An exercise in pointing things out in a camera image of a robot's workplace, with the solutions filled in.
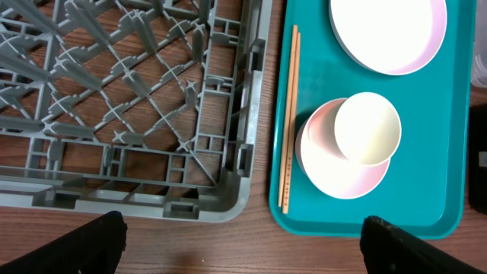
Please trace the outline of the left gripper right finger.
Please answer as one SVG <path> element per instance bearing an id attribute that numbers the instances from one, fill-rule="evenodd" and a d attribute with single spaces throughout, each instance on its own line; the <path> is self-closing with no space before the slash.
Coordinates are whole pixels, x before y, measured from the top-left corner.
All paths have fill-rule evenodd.
<path id="1" fill-rule="evenodd" d="M 364 220 L 359 245 L 369 274 L 486 274 L 373 215 Z"/>

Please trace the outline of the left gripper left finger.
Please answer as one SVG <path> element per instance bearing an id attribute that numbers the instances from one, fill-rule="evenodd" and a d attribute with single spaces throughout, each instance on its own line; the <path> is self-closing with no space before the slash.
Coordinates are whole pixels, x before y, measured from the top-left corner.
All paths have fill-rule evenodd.
<path id="1" fill-rule="evenodd" d="M 1 266 L 2 273 L 114 274 L 126 248 L 127 224 L 111 211 Z"/>

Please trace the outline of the small pink plate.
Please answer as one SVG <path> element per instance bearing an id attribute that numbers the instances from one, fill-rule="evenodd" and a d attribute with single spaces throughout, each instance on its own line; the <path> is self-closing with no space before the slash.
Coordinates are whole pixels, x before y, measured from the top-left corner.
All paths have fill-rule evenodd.
<path id="1" fill-rule="evenodd" d="M 344 101 L 331 100 L 315 110 L 300 127 L 294 150 L 298 165 L 322 193 L 337 199 L 357 199 L 380 184 L 390 161 L 367 166 L 339 157 L 332 128 Z"/>

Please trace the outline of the white cup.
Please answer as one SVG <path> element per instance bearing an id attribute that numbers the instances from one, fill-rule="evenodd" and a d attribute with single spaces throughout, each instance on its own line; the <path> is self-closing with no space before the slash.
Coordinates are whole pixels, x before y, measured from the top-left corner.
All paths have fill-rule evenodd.
<path id="1" fill-rule="evenodd" d="M 308 126 L 313 145 L 333 158 L 364 166 L 390 160 L 401 136 L 396 108 L 373 92 L 328 102 L 313 114 Z"/>

